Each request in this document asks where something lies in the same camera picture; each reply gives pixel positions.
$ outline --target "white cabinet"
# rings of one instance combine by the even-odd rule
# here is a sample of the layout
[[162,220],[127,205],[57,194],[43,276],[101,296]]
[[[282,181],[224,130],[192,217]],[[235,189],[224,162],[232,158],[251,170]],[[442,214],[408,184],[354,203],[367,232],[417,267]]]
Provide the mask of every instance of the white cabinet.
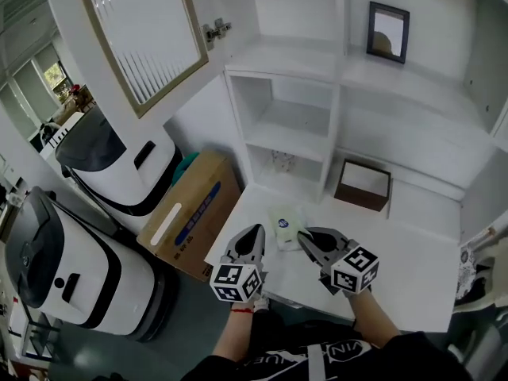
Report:
[[[224,72],[251,182],[319,202],[339,152],[389,169],[417,187],[415,199],[428,191],[430,209],[444,204],[436,195],[455,202],[445,209],[455,214],[447,221],[462,226],[449,230],[460,242],[508,210],[484,188],[485,176],[499,183],[508,171],[508,0],[49,1],[130,151],[164,133],[162,125]],[[370,1],[410,12],[406,64],[365,54]],[[231,29],[214,30],[219,18]],[[204,52],[209,32],[221,38]],[[294,155],[295,166],[277,171],[271,151]],[[397,213],[411,219],[403,206]]]

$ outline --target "white countertop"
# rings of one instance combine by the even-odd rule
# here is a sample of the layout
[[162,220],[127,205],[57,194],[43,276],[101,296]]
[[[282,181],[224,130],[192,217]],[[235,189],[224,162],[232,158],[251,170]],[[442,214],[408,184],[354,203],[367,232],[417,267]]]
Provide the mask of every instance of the white countertop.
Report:
[[455,300],[459,249],[452,242],[387,220],[386,210],[380,213],[367,210],[329,194],[320,204],[302,203],[249,184],[205,261],[217,264],[233,236],[261,223],[267,234],[263,262],[268,274],[264,291],[301,306],[353,319],[347,299],[341,292],[331,295],[318,282],[320,268],[303,251],[277,249],[267,210],[284,204],[302,205],[307,226],[338,229],[379,257],[373,294],[401,330],[446,332]]

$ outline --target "cabinet door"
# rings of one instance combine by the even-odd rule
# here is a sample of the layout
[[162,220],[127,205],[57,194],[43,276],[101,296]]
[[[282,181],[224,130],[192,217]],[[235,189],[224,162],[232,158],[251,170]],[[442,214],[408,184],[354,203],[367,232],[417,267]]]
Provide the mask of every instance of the cabinet door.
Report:
[[[223,41],[216,39],[210,49],[203,32],[221,16],[212,1],[49,3],[91,93],[119,130],[133,116],[140,118],[137,127],[162,125],[223,70]],[[125,137],[137,127],[117,132]]]

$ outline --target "small brown box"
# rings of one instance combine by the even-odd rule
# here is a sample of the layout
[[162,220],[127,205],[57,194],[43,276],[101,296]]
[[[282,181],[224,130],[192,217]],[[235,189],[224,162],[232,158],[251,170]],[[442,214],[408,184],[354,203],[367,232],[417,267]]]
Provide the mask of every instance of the small brown box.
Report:
[[334,197],[380,212],[390,199],[390,190],[390,172],[345,160]]
[[240,194],[228,159],[203,151],[166,193],[137,241],[173,267],[206,281],[212,272],[206,254]]

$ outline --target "floor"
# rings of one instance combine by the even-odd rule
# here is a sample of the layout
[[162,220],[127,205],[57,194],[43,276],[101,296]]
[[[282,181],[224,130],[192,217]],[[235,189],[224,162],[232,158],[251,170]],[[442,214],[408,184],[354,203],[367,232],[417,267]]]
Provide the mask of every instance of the floor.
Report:
[[[184,274],[180,274],[179,278],[179,299],[155,340],[141,344],[66,324],[57,345],[60,361],[50,366],[50,379],[91,381],[98,375],[109,376],[112,372],[121,374],[128,381],[181,379],[210,354],[225,324],[229,304],[219,302],[208,283],[200,283]],[[276,302],[271,306],[281,314],[287,325],[310,319],[347,323],[311,310],[294,310]],[[457,328],[454,322],[464,325],[474,322],[457,319],[457,316],[453,318],[451,329]],[[448,336],[443,333],[428,336],[439,348],[447,345]]]

